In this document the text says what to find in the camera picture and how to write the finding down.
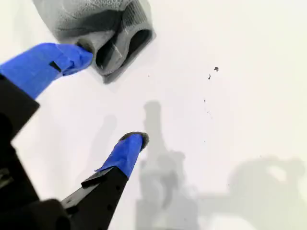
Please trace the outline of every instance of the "gray glove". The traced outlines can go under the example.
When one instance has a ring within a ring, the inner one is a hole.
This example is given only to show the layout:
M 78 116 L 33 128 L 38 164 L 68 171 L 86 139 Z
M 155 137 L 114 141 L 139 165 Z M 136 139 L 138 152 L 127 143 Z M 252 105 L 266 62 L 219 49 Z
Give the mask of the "gray glove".
M 94 54 L 105 83 L 117 77 L 152 40 L 153 28 L 139 0 L 33 0 L 61 42 Z

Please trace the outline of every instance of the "blue tape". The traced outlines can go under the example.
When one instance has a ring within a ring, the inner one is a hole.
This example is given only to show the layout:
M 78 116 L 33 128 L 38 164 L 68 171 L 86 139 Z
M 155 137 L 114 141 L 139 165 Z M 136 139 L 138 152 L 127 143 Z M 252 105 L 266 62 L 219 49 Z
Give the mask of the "blue tape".
M 142 142 L 143 138 L 140 134 L 133 134 L 120 141 L 114 147 L 104 165 L 96 172 L 117 166 L 129 178 L 141 151 Z
M 35 99 L 53 80 L 87 68 L 92 59 L 92 53 L 75 45 L 43 43 L 0 65 L 0 73 Z

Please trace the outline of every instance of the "black plastic part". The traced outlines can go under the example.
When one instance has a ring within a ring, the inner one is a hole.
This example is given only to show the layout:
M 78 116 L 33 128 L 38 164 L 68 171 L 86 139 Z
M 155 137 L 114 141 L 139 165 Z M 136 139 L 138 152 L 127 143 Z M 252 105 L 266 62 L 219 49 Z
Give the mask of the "black plastic part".
M 57 200 L 34 202 L 0 215 L 1 230 L 75 230 Z
M 80 188 L 62 201 L 79 230 L 108 229 L 128 178 L 118 167 L 106 171 L 100 176 L 96 173 L 90 177 L 98 184 Z
M 38 200 L 11 140 L 39 105 L 0 75 L 0 212 Z
M 58 72 L 62 72 L 61 68 L 54 61 L 50 62 L 49 65 L 56 69 Z
M 36 101 L 0 75 L 0 145 L 7 145 L 38 108 Z

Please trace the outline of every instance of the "blue tape-wrapped fingertip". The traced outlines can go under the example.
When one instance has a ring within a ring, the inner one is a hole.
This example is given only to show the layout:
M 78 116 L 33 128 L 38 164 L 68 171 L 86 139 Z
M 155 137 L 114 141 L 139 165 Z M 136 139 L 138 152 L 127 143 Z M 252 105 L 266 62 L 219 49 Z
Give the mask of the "blue tape-wrapped fingertip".
M 120 141 L 114 147 L 104 165 L 96 172 L 117 166 L 129 178 L 142 149 L 142 144 L 143 138 L 140 134 L 133 134 Z
M 0 65 L 0 73 L 35 99 L 52 81 L 87 68 L 92 59 L 79 46 L 43 43 Z

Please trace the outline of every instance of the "white table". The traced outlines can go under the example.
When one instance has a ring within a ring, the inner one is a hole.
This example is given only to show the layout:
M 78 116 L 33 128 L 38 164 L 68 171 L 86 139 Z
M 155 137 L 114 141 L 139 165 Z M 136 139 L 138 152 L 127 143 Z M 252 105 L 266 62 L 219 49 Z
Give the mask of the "white table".
M 306 229 L 306 2 L 150 2 L 157 38 L 118 81 L 88 69 L 39 96 L 13 142 L 39 196 L 65 198 L 138 130 L 111 230 Z M 0 62 L 56 42 L 30 0 L 0 12 Z

